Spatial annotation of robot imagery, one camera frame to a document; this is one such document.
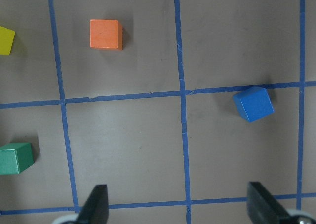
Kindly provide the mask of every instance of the yellow block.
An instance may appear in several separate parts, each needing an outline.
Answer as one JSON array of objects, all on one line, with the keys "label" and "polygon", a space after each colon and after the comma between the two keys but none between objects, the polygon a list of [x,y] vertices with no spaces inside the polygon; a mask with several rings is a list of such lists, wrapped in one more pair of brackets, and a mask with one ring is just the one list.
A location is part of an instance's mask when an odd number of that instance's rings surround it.
[{"label": "yellow block", "polygon": [[11,52],[15,31],[0,26],[0,55]]}]

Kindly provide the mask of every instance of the orange block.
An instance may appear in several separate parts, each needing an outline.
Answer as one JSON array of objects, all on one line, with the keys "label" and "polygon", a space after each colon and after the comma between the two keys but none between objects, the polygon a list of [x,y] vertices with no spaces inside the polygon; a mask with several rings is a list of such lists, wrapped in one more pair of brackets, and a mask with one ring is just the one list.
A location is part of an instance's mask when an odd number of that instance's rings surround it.
[{"label": "orange block", "polygon": [[98,50],[123,50],[123,26],[118,20],[91,19],[90,47]]}]

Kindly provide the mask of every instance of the cube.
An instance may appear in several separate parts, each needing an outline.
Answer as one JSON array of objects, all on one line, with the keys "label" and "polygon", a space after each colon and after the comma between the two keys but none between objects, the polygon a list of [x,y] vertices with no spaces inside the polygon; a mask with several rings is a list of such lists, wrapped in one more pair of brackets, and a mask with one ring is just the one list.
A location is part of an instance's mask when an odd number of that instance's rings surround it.
[{"label": "cube", "polygon": [[123,26],[118,20],[91,19],[90,47],[98,50],[123,50]]},{"label": "cube", "polygon": [[9,55],[13,45],[15,31],[0,26],[0,55]]},{"label": "cube", "polygon": [[242,118],[254,122],[275,111],[268,92],[262,87],[251,87],[233,96],[237,110]]},{"label": "cube", "polygon": [[31,143],[11,143],[0,147],[0,175],[19,174],[32,164]]}]

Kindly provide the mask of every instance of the green cube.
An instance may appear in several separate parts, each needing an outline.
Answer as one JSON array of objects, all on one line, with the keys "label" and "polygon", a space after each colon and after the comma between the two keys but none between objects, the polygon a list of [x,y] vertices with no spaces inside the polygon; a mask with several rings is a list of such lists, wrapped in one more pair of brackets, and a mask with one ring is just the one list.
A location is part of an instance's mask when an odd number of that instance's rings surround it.
[{"label": "green cube", "polygon": [[19,174],[34,164],[31,143],[0,147],[0,175]]}]

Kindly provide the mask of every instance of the blue block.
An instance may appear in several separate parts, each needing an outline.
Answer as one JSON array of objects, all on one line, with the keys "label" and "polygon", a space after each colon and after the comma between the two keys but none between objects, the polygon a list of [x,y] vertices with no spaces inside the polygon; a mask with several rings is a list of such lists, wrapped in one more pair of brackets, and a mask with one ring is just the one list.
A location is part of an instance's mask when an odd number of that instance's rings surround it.
[{"label": "blue block", "polygon": [[249,122],[254,122],[275,112],[267,90],[262,87],[251,87],[235,94],[233,99],[240,116]]}]

